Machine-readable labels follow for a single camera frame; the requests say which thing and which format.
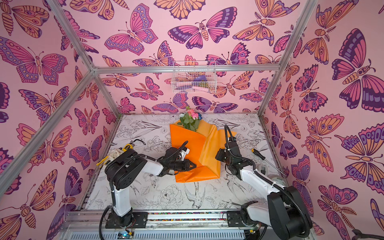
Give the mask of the orange wrapping paper sheet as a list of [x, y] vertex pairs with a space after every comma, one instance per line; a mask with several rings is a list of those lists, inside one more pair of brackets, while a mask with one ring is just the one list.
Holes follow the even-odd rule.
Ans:
[[196, 132], [174, 123], [170, 125], [170, 133], [172, 147], [178, 148], [188, 141], [186, 147], [190, 152], [186, 158], [197, 166], [193, 170], [177, 174], [177, 183], [215, 180], [221, 177], [221, 162], [216, 160], [216, 154], [225, 147], [224, 130], [202, 120]]

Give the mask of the pink fake rose stem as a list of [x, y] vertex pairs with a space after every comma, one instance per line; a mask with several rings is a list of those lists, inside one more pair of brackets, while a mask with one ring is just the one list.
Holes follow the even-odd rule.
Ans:
[[193, 109], [189, 109], [187, 113], [189, 119], [187, 126], [189, 130], [196, 132], [200, 124], [199, 114]]

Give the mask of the white fake flower stem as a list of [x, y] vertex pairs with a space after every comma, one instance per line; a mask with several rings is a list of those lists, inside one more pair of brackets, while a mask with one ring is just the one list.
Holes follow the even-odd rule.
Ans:
[[189, 130], [187, 124], [189, 123], [189, 119], [188, 119], [188, 113], [187, 111], [189, 109], [192, 109], [191, 107], [187, 106], [186, 107], [186, 112], [185, 113], [182, 113], [180, 114], [180, 122], [178, 123], [178, 125], [180, 126], [183, 126], [185, 129]]

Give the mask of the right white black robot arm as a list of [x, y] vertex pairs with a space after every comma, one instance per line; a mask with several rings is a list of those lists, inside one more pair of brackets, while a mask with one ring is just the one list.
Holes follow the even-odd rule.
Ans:
[[310, 235], [313, 222], [295, 187], [284, 187], [258, 171], [254, 161], [242, 157], [236, 142], [226, 143], [216, 159], [225, 163], [232, 175], [264, 195], [265, 203], [241, 205], [239, 215], [245, 225], [271, 227], [281, 240]]

